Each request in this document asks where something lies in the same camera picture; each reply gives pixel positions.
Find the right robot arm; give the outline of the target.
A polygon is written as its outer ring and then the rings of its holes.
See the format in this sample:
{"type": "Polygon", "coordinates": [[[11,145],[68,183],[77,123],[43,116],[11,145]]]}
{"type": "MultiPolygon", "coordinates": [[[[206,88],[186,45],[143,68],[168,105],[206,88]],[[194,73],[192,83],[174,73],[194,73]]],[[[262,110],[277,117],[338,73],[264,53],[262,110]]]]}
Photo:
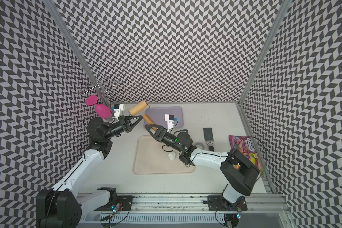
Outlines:
{"type": "Polygon", "coordinates": [[[160,125],[147,124],[145,129],[154,140],[176,150],[185,166],[220,170],[229,183],[222,192],[225,201],[235,204],[240,197],[252,194],[260,170],[238,149],[224,153],[206,151],[193,144],[188,130],[180,130],[175,135],[160,125]]]}

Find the white dough ball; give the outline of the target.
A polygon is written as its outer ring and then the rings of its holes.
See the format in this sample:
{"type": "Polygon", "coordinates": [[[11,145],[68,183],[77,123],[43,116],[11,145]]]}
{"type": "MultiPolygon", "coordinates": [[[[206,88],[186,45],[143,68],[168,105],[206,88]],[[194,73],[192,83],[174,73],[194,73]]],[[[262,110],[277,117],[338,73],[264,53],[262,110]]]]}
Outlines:
{"type": "Polygon", "coordinates": [[[175,152],[169,152],[169,153],[168,153],[168,158],[169,158],[170,160],[174,160],[174,159],[176,158],[176,153],[175,153],[175,152]]]}

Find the beige plastic tray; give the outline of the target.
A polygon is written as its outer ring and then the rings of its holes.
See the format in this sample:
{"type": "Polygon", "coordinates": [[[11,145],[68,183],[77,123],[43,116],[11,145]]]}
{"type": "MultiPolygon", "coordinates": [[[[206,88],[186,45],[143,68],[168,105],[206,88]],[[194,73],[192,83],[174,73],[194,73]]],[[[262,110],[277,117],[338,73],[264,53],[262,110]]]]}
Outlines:
{"type": "Polygon", "coordinates": [[[151,136],[141,136],[137,142],[133,171],[138,175],[192,173],[193,166],[186,167],[178,155],[174,160],[168,158],[162,144],[151,136]]]}

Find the wooden dough roller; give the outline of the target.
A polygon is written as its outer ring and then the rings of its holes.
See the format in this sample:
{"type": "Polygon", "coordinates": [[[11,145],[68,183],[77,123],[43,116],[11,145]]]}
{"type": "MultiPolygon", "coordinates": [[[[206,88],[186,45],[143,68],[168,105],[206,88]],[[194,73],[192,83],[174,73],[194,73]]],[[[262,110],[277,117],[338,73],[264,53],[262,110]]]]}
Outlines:
{"type": "MultiPolygon", "coordinates": [[[[142,117],[145,114],[145,110],[149,109],[150,106],[147,104],[147,102],[145,100],[139,102],[138,104],[136,104],[135,106],[133,106],[132,108],[130,108],[128,110],[129,115],[131,116],[139,116],[141,115],[142,117]]],[[[143,120],[149,124],[149,125],[156,125],[156,123],[148,116],[145,115],[145,117],[143,117],[143,120]]]]}

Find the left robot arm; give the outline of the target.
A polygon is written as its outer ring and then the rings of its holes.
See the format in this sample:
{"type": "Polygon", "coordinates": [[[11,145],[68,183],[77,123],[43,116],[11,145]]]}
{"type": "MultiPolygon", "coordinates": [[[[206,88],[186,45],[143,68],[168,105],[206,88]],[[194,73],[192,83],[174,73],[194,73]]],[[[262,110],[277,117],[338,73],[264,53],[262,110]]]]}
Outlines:
{"type": "Polygon", "coordinates": [[[100,207],[110,207],[114,212],[120,208],[115,188],[102,187],[82,198],[78,194],[93,170],[110,154],[111,138],[131,132],[142,118],[120,116],[117,122],[109,123],[95,117],[89,121],[89,145],[82,158],[58,183],[36,196],[38,228],[75,228],[81,218],[100,207]]]}

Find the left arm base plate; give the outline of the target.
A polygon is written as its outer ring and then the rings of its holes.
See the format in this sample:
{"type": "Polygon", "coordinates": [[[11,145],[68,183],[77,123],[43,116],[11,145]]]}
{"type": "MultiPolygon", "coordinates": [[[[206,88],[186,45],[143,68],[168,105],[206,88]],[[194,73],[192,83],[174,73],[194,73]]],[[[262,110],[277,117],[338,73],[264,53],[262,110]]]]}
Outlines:
{"type": "Polygon", "coordinates": [[[134,196],[132,195],[121,195],[118,196],[113,202],[108,203],[98,209],[96,211],[113,211],[117,204],[120,205],[121,211],[130,211],[133,203],[134,196]]]}

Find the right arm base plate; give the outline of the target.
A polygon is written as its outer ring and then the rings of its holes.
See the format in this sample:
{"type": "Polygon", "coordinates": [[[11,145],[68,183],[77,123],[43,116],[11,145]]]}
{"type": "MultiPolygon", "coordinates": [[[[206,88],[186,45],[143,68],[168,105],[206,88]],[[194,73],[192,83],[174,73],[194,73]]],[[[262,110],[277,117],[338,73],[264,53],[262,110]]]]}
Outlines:
{"type": "Polygon", "coordinates": [[[247,211],[247,203],[244,196],[240,196],[235,203],[230,203],[221,195],[209,195],[203,202],[209,207],[209,211],[247,211]]]}

